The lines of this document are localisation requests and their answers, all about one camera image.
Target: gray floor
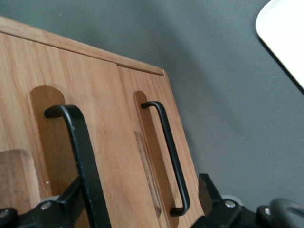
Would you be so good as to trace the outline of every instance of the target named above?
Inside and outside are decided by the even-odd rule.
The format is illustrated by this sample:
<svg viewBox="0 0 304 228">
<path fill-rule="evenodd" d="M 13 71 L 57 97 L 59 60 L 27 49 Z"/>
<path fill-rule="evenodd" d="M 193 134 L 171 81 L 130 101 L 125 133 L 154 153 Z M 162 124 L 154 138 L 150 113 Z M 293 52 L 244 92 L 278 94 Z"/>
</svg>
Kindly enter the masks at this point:
<svg viewBox="0 0 304 228">
<path fill-rule="evenodd" d="M 0 0 L 0 15 L 163 67 L 197 173 L 304 204 L 304 96 L 259 41 L 267 0 Z"/>
</svg>

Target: white tray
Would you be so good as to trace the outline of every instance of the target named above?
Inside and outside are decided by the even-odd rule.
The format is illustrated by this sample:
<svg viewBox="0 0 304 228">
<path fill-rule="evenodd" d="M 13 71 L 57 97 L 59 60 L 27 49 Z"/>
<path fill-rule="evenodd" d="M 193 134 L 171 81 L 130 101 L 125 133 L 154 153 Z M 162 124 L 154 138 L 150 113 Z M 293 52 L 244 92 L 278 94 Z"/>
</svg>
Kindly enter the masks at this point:
<svg viewBox="0 0 304 228">
<path fill-rule="evenodd" d="M 256 31 L 304 88 L 304 0 L 272 0 L 256 19 Z"/>
</svg>

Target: black metal handle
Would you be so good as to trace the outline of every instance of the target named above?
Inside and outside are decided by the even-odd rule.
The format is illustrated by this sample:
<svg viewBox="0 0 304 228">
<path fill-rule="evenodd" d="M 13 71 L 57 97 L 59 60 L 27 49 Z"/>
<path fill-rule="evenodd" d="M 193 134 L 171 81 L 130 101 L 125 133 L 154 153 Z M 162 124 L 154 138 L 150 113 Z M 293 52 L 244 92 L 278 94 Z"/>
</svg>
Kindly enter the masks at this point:
<svg viewBox="0 0 304 228">
<path fill-rule="evenodd" d="M 158 114 L 159 114 L 159 117 L 161 120 L 161 124 L 162 124 L 162 129 L 163 129 L 166 143 L 168 146 L 168 150 L 170 153 L 170 158 L 171 158 L 171 162 L 173 165 L 174 174 L 175 174 L 176 181 L 177 181 L 177 184 L 179 187 L 181 201 L 182 201 L 182 208 L 172 208 L 170 211 L 170 215 L 171 216 L 182 216 L 182 215 L 186 214 L 187 210 L 190 207 L 190 198 L 189 198 L 189 194 L 187 191 L 185 179 L 182 174 L 181 164 L 180 164 L 179 157 L 177 155 L 177 151 L 176 151 L 175 143 L 173 140 L 171 128 L 169 125 L 169 120 L 168 120 L 168 117 L 166 114 L 166 110 L 165 110 L 164 106 L 162 105 L 162 103 L 160 103 L 158 101 L 148 101 L 148 102 L 143 103 L 141 106 L 142 106 L 142 108 L 149 108 L 151 106 L 154 106 L 158 111 Z"/>
<path fill-rule="evenodd" d="M 48 108 L 44 116 L 46 118 L 62 116 L 66 122 L 90 227 L 110 228 L 110 219 L 84 116 L 74 105 L 55 105 Z"/>
</svg>

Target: cabinet top edge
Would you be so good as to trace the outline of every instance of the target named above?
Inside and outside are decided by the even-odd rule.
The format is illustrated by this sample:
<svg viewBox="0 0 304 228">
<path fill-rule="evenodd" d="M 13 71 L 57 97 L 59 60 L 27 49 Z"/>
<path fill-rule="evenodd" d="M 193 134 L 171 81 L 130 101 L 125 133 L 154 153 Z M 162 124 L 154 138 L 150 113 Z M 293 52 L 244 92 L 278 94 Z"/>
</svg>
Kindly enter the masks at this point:
<svg viewBox="0 0 304 228">
<path fill-rule="evenodd" d="M 55 48 L 64 49 L 100 60 L 116 63 L 118 66 L 140 70 L 147 73 L 164 75 L 164 70 L 138 60 L 123 57 L 78 41 L 62 37 L 30 25 L 0 16 L 0 33 L 31 40 Z"/>
</svg>

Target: wooden cabinet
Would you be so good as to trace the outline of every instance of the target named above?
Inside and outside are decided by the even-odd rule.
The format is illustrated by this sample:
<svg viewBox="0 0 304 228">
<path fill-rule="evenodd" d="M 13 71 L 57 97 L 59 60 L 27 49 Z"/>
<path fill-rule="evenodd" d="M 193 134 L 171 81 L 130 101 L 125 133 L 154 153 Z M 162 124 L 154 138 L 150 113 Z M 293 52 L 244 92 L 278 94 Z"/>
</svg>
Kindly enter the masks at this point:
<svg viewBox="0 0 304 228">
<path fill-rule="evenodd" d="M 179 189 L 158 115 L 149 109 L 153 129 L 144 129 L 137 91 L 167 110 L 190 195 L 184 216 L 169 215 L 172 206 L 181 207 Z M 85 117 L 113 228 L 185 228 L 203 214 L 162 69 L 5 18 L 0 18 L 0 195 L 5 196 L 0 208 L 24 213 L 41 199 L 60 195 L 76 177 L 63 120 L 43 116 L 56 104 L 76 105 Z M 87 226 L 83 220 L 79 227 Z"/>
</svg>

